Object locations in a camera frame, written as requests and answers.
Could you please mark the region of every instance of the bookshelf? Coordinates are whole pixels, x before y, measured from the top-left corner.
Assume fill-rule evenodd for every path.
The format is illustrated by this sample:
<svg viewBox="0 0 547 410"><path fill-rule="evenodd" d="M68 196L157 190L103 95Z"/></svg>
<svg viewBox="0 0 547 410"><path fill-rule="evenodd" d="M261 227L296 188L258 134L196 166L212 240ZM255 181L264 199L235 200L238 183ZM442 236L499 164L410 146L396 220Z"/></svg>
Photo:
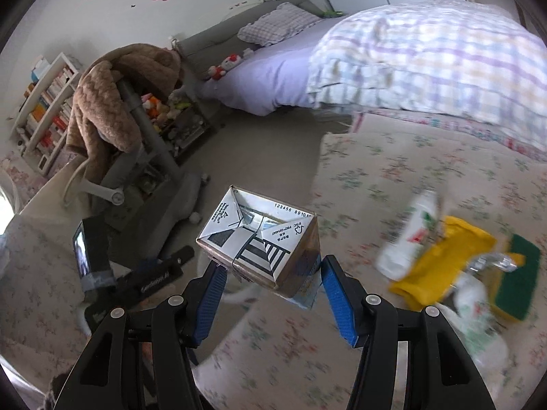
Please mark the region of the bookshelf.
<svg viewBox="0 0 547 410"><path fill-rule="evenodd" d="M80 64L63 53L34 84L19 110L11 137L21 156L39 174L46 175L65 146L72 96L80 80Z"/></svg>

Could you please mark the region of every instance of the gray tape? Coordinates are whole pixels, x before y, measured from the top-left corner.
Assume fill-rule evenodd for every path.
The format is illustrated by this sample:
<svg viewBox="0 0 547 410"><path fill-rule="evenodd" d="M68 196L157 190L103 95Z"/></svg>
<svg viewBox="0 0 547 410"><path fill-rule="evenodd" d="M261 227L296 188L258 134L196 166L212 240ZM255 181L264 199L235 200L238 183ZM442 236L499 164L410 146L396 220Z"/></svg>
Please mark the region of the gray tape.
<svg viewBox="0 0 547 410"><path fill-rule="evenodd" d="M111 270L96 271L95 273L86 274L80 279L81 288L84 293L97 288L116 285L116 279Z"/></svg>

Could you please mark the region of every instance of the plastic bottle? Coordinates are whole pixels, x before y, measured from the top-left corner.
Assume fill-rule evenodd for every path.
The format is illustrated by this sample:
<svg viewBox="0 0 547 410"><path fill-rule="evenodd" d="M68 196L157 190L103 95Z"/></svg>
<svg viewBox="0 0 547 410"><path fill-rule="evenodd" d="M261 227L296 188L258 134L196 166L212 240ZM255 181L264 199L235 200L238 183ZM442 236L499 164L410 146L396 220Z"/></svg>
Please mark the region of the plastic bottle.
<svg viewBox="0 0 547 410"><path fill-rule="evenodd" d="M496 399L503 387L509 348L492 327L495 320L482 282L469 273L462 273L455 282L455 288L452 297L454 309L442 304L436 306L456 330L492 399Z"/></svg>
<svg viewBox="0 0 547 410"><path fill-rule="evenodd" d="M405 210L398 235L382 248L376 259L376 269L392 281L403 279L422 254L437 218L437 193L422 191Z"/></svg>

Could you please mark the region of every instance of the checkered pillow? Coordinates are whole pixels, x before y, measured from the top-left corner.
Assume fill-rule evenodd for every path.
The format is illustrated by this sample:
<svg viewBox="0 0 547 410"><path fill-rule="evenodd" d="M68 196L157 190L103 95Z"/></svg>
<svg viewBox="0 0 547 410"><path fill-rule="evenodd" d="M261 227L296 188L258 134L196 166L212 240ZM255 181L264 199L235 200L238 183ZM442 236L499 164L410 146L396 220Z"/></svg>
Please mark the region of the checkered pillow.
<svg viewBox="0 0 547 410"><path fill-rule="evenodd" d="M247 43L271 46L293 37L320 21L319 17L304 9L297 8L288 2L281 3L274 11L242 27L237 37Z"/></svg>

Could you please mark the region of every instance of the number sequence on carton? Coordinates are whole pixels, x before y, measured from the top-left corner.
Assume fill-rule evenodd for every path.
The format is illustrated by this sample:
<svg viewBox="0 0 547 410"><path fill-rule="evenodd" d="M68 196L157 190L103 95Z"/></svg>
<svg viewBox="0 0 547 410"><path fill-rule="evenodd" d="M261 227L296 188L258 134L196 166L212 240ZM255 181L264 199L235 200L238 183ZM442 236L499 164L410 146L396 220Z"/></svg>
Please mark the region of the number sequence on carton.
<svg viewBox="0 0 547 410"><path fill-rule="evenodd" d="M311 217L311 214L305 213L305 212L300 211L300 210L298 210L298 209L294 209L294 210L293 210L293 208L291 208L290 206L281 205L281 203L276 203L276 204L275 204L275 207L276 207L276 208L279 208L279 209L283 209L283 210L289 211L289 212L294 212L294 214L297 215L297 216L301 216L301 217Z"/></svg>

